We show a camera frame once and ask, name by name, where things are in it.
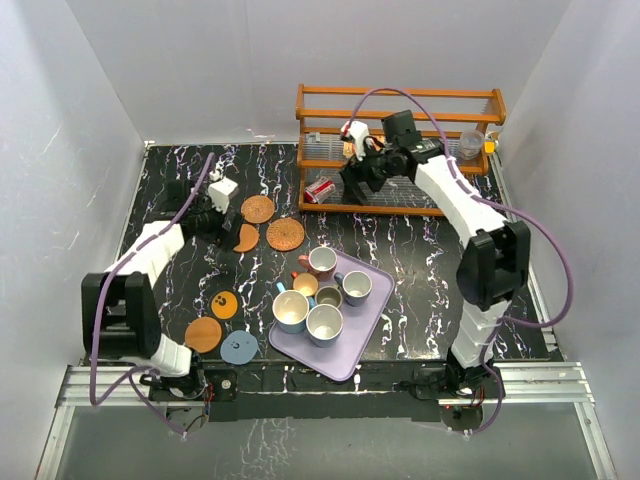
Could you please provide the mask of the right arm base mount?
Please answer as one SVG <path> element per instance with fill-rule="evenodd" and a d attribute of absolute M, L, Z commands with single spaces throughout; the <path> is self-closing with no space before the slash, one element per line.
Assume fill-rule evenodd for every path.
<path fill-rule="evenodd" d="M 393 387 L 422 401 L 435 401 L 448 435 L 465 440 L 488 430 L 501 413 L 506 395 L 501 372 L 489 360 L 464 369 L 454 360 L 414 369 L 409 380 Z"/>

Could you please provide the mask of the wooden coaster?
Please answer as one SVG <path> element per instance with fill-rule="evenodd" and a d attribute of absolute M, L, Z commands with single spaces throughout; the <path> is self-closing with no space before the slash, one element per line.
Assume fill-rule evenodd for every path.
<path fill-rule="evenodd" d="M 247 253 L 257 246 L 259 239 L 258 229 L 251 224 L 244 223 L 240 229 L 239 243 L 233 248 L 233 251 Z"/>
<path fill-rule="evenodd" d="M 200 354 L 214 350 L 222 339 L 222 327 L 212 317 L 200 317 L 185 330 L 185 344 Z"/>

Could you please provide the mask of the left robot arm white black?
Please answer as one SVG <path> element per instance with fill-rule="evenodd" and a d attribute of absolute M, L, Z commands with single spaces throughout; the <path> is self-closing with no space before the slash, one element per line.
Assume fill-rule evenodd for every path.
<path fill-rule="evenodd" d="M 239 185 L 226 177 L 204 192 L 189 180 L 172 180 L 166 196 L 129 250 L 102 273 L 81 283 L 83 343 L 95 359 L 149 366 L 182 397 L 194 399 L 207 376 L 192 365 L 192 350 L 161 330 L 153 287 L 171 260 L 192 238 L 224 250 L 235 248 L 243 216 L 230 207 Z"/>

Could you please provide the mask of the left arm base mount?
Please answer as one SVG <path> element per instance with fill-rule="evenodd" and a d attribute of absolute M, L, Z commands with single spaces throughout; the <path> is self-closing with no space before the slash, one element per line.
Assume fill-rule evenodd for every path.
<path fill-rule="evenodd" d="M 188 372 L 183 376 L 161 375 L 155 370 L 144 373 L 139 384 L 149 388 L 153 400 L 198 402 L 201 411 L 188 423 L 176 426 L 183 440 L 209 420 L 214 402 L 236 399 L 237 375 L 233 370 L 207 369 L 198 353 L 192 355 Z"/>

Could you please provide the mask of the large blue mug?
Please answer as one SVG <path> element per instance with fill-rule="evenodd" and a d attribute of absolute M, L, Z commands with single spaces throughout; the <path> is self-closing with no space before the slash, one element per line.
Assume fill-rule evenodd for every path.
<path fill-rule="evenodd" d="M 282 282 L 276 284 L 278 295 L 272 304 L 272 312 L 279 327 L 288 334 L 298 334 L 306 329 L 306 319 L 316 306 L 312 297 L 297 290 L 289 290 Z"/>

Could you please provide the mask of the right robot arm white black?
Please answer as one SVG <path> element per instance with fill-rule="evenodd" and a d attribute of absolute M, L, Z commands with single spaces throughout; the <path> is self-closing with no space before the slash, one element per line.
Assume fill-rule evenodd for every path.
<path fill-rule="evenodd" d="M 444 134 L 424 137 L 409 110 L 383 118 L 382 125 L 382 140 L 360 121 L 341 127 L 341 139 L 354 147 L 340 170 L 344 190 L 365 204 L 363 184 L 377 192 L 387 180 L 403 176 L 431 198 L 457 233 L 463 248 L 456 270 L 463 297 L 459 329 L 445 366 L 423 384 L 434 392 L 466 397 L 492 374 L 491 349 L 503 316 L 528 281 L 530 230 L 482 202 L 459 170 Z"/>

